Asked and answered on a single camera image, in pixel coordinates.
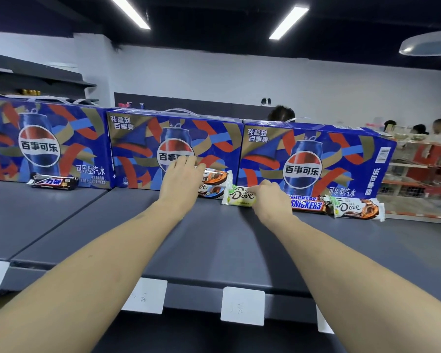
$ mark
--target ceiling light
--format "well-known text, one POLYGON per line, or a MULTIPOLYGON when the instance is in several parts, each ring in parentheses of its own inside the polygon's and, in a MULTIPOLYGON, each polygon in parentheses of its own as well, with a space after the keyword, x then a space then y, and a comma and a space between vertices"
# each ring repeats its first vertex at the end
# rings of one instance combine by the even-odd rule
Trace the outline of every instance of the ceiling light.
POLYGON ((112 0, 121 10, 124 11, 140 28, 150 29, 147 22, 137 13, 127 0, 112 0))
POLYGON ((270 39, 280 39, 301 17, 308 11, 308 7, 295 6, 288 16, 281 22, 277 29, 270 36, 270 39))

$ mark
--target barcode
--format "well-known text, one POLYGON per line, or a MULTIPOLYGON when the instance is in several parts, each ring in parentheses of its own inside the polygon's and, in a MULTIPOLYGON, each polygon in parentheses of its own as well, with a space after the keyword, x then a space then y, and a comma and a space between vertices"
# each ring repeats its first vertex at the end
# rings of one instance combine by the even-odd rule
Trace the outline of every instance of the barcode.
POLYGON ((389 156, 390 147, 381 147, 377 154, 376 163, 386 163, 389 156))
POLYGON ((361 131, 364 131, 364 130, 361 129, 360 127, 345 126, 345 125, 333 125, 333 126, 336 127, 337 129, 345 129, 345 130, 361 130, 361 131))

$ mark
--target cardboard box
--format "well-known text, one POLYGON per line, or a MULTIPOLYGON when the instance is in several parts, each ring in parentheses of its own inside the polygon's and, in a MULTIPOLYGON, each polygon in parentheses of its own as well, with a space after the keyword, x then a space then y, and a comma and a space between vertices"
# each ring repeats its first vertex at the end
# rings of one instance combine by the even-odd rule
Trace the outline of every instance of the cardboard box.
POLYGON ((245 120, 237 184, 288 194, 375 198, 396 142, 367 128, 245 120))
POLYGON ((112 188, 106 110, 0 97, 0 181, 30 173, 76 176, 80 187, 112 188))
POLYGON ((116 186, 160 190, 163 175, 181 155, 237 177, 240 119, 136 109, 108 111, 116 186))

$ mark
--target store counter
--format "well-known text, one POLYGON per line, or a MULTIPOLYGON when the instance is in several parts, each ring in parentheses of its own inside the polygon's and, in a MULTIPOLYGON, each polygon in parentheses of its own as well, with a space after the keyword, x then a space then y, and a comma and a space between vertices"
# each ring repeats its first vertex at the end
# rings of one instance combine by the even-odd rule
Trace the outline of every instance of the store counter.
MULTIPOLYGON (((13 257, 12 264, 19 267, 10 268, 3 288, 22 289, 13 286, 10 275, 22 277, 25 267, 49 269, 140 213, 158 196, 157 191, 150 190, 111 190, 13 257)), ((441 300, 441 275, 400 244, 389 225, 384 228, 377 221, 296 215, 441 300)), ((20 285, 31 283, 43 272, 27 272, 28 279, 20 285)), ((281 243, 251 208, 198 199, 155 253, 143 276, 168 280, 165 307, 220 312, 222 288, 236 286, 264 290, 267 317, 316 320, 315 304, 304 280, 281 243)))
POLYGON ((106 192, 51 190, 0 181, 0 260, 9 260, 106 192))

